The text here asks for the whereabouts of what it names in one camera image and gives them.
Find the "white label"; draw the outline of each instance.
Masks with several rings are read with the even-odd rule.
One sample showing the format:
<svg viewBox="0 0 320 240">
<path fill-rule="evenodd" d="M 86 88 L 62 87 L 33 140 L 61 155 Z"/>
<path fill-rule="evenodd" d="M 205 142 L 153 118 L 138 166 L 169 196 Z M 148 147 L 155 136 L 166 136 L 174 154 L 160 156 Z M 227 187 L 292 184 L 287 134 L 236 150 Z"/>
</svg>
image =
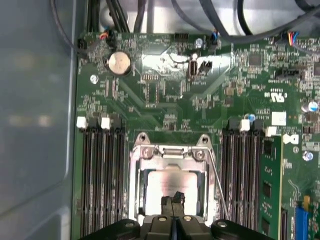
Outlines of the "white label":
<svg viewBox="0 0 320 240">
<path fill-rule="evenodd" d="M 286 98 L 286 93 L 282 96 L 281 92 L 271 92 L 270 93 L 271 100 L 274 103 L 284 103 Z"/>
<path fill-rule="evenodd" d="M 273 111 L 271 113 L 271 124 L 273 126 L 286 126 L 287 113 L 285 111 Z"/>
<path fill-rule="evenodd" d="M 271 98 L 273 103 L 284 103 L 288 94 L 286 92 L 265 92 L 265 98 Z"/>
</svg>

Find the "blue connector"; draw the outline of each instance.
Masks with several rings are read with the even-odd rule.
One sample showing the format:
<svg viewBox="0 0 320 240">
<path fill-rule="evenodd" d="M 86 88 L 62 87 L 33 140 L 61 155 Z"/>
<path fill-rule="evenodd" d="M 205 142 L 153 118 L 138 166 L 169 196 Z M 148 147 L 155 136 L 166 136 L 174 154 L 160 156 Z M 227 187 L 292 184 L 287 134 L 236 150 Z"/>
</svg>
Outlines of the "blue connector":
<svg viewBox="0 0 320 240">
<path fill-rule="evenodd" d="M 295 208 L 295 240 L 307 240 L 308 239 L 308 223 L 309 213 L 302 207 L 297 206 Z"/>
</svg>

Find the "metal surface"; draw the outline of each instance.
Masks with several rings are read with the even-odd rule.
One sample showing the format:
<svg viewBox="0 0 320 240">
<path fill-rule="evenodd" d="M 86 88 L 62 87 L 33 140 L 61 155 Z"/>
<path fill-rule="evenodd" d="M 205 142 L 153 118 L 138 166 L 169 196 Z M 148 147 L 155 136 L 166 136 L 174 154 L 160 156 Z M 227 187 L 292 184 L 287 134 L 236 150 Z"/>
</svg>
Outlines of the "metal surface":
<svg viewBox="0 0 320 240">
<path fill-rule="evenodd" d="M 101 0 L 101 8 L 106 3 Z M 206 18 L 198 0 L 177 0 L 182 10 L 198 25 L 206 29 L 212 29 L 213 26 Z M 237 18 L 236 0 L 213 0 L 225 29 L 233 35 L 243 35 Z M 317 0 L 308 0 L 310 4 L 318 4 Z M 128 26 L 133 30 L 135 18 L 137 15 L 136 1 L 120 0 L 125 12 L 128 14 Z M 190 25 L 185 24 L 183 20 L 175 13 L 172 8 L 171 0 L 149 0 L 145 8 L 145 14 L 142 24 L 142 32 L 146 33 L 174 33 L 197 31 Z M 281 26 L 299 15 L 303 14 L 295 4 L 294 0 L 245 0 L 244 16 L 248 27 L 255 33 L 261 33 L 266 30 Z M 310 21 L 297 27 L 301 35 L 316 35 L 319 32 L 319 20 L 313 17 Z"/>
<path fill-rule="evenodd" d="M 183 172 L 179 168 L 166 168 L 164 171 L 152 171 L 148 175 L 146 188 L 145 214 L 161 213 L 161 197 L 173 197 L 176 192 L 184 193 L 184 213 L 197 214 L 198 178 L 193 172 Z"/>
<path fill-rule="evenodd" d="M 57 2 L 66 32 L 78 35 L 83 16 L 74 13 L 83 6 Z M 67 240 L 74 55 L 58 34 L 49 1 L 11 0 L 0 20 L 0 239 Z"/>
<path fill-rule="evenodd" d="M 201 135 L 196 145 L 151 144 L 146 133 L 141 132 L 135 141 L 130 160 L 129 218 L 141 221 L 138 209 L 143 206 L 141 177 L 147 175 L 145 214 L 161 213 L 161 197 L 173 197 L 176 192 L 185 194 L 185 214 L 196 215 L 199 179 L 195 173 L 204 174 L 203 217 L 210 225 L 215 219 L 217 200 L 215 199 L 214 170 L 215 154 L 208 135 Z"/>
</svg>

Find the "side panel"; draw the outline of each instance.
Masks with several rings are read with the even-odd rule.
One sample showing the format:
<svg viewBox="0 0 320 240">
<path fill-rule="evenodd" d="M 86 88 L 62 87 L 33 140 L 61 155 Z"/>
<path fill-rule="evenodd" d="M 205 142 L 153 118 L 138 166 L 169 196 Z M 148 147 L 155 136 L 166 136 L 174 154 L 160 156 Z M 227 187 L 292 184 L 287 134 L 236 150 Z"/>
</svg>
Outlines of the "side panel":
<svg viewBox="0 0 320 240">
<path fill-rule="evenodd" d="M 69 35 L 75 7 L 57 1 Z M 0 239 L 67 240 L 75 62 L 48 0 L 10 0 L 0 23 Z"/>
</svg>

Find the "motherboard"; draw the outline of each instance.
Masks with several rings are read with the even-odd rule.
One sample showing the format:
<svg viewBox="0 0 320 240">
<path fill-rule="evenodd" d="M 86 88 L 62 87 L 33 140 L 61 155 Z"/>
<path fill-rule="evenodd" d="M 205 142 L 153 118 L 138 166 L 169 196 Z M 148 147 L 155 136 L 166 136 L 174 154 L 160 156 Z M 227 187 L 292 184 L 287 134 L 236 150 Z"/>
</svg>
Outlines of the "motherboard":
<svg viewBox="0 0 320 240">
<path fill-rule="evenodd" d="M 318 38 L 297 42 L 320 49 Z M 318 56 L 277 37 L 79 40 L 92 44 L 77 68 L 73 240 L 160 214 L 177 192 L 208 225 L 228 215 L 275 240 L 320 239 Z"/>
</svg>

